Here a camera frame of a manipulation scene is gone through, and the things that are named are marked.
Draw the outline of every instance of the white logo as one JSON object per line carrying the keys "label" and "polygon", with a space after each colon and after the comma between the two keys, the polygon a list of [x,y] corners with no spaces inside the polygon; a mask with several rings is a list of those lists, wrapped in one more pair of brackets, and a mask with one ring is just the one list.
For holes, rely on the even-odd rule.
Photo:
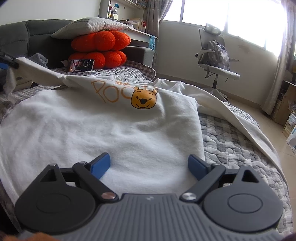
{"label": "white logo", "polygon": [[146,199],[147,199],[148,201],[151,201],[151,200],[154,199],[154,197],[153,197],[153,196],[149,196],[149,197],[147,197]]}

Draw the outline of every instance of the bed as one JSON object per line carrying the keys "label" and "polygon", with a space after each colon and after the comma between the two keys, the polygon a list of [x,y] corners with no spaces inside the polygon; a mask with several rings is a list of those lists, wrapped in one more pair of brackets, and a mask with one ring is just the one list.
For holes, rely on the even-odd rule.
{"label": "bed", "polygon": [[[48,58],[48,67],[58,73],[65,73],[60,61],[67,59],[72,53],[68,40],[50,39],[50,34],[66,25],[67,20],[33,20],[0,26],[0,36],[6,34],[7,39],[0,41],[1,50],[6,51],[16,57],[29,57],[35,53],[41,53]],[[118,75],[122,81],[135,83],[149,83],[155,77],[155,71],[151,69],[153,52],[147,48],[128,47],[124,50],[128,59],[132,60],[125,66],[114,70],[101,70],[94,72],[76,73],[78,75],[102,76],[109,74]],[[21,101],[33,96],[42,90],[61,90],[63,86],[35,86],[13,93],[17,100],[13,105],[6,100],[4,95],[0,95],[0,122],[6,118],[13,108]],[[239,115],[253,125],[258,123],[244,111],[225,105],[236,115]],[[228,168],[238,169],[243,164],[251,165],[260,176],[275,191],[283,202],[283,216],[278,225],[278,232],[284,236],[293,232],[292,210],[289,201],[287,184],[277,168],[269,161],[257,147],[253,145],[239,130],[232,126],[228,121],[222,120],[206,114],[199,115],[202,138],[204,145],[205,161],[208,163],[220,163]],[[3,185],[0,183],[0,204],[5,211],[13,226],[17,231],[21,228],[14,216],[13,204],[9,199]]]}

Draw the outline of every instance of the office chair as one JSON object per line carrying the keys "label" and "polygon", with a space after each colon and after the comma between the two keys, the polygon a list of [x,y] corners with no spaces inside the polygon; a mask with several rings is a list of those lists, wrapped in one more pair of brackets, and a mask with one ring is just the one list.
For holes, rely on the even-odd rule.
{"label": "office chair", "polygon": [[[214,52],[214,50],[207,49],[207,44],[208,44],[209,41],[216,40],[217,42],[219,42],[223,46],[225,46],[225,42],[224,42],[224,39],[219,35],[217,36],[217,35],[211,34],[209,32],[206,32],[202,28],[199,28],[198,30],[199,30],[199,33],[200,33],[200,42],[201,42],[201,45],[202,45],[202,49],[195,55],[195,57],[198,58],[198,65],[200,67],[202,67],[207,72],[207,75],[206,75],[205,78],[209,78],[213,74],[216,75],[216,78],[214,80],[212,88],[202,88],[202,89],[209,92],[213,96],[217,97],[219,100],[221,100],[223,102],[228,102],[227,101],[227,96],[222,94],[220,91],[218,91],[216,89],[218,76],[222,75],[222,76],[227,77],[227,79],[231,78],[231,79],[234,79],[234,80],[238,80],[240,78],[240,75],[238,75],[238,74],[236,74],[234,72],[225,70],[225,69],[221,69],[221,68],[218,68],[218,67],[215,67],[215,66],[210,66],[210,65],[207,65],[207,64],[200,63],[200,60],[202,59],[202,55],[204,53]],[[229,60],[230,60],[230,62],[239,62],[239,60],[237,60],[237,59],[230,58]]]}

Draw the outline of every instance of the chair seat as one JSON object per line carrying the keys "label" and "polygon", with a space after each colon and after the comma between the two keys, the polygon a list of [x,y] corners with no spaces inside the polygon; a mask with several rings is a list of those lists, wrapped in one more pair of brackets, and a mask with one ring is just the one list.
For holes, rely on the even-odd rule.
{"label": "chair seat", "polygon": [[239,74],[236,74],[234,72],[231,72],[231,71],[228,71],[225,69],[221,69],[221,68],[206,65],[206,64],[199,64],[199,66],[204,68],[205,70],[207,70],[207,68],[209,67],[209,72],[217,74],[217,75],[222,75],[222,76],[234,79],[234,80],[238,80],[240,78]]}

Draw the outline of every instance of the gray curtain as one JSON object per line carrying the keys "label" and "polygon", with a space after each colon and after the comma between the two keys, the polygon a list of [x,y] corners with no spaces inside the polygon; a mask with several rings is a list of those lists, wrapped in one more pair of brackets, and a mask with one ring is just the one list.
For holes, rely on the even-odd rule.
{"label": "gray curtain", "polygon": [[[173,0],[149,0],[148,8],[145,14],[146,33],[155,37],[159,36],[159,24],[166,16],[172,5]],[[153,57],[152,68],[155,69],[157,62],[158,39],[155,39],[155,53]]]}
{"label": "gray curtain", "polygon": [[281,84],[283,82],[283,77],[285,74],[285,69],[291,68],[287,66],[287,63],[291,65],[291,51],[294,52],[294,47],[292,42],[295,42],[295,18],[296,18],[296,7],[291,2],[291,0],[281,0],[281,4],[287,13],[287,26],[284,30],[283,41],[281,45],[281,53],[277,62],[277,69],[274,77],[274,82],[269,91],[269,94],[266,98],[265,103],[261,106],[262,110],[264,110],[267,114],[271,114],[274,105],[276,103],[277,97],[279,95],[279,91],[281,89]]}

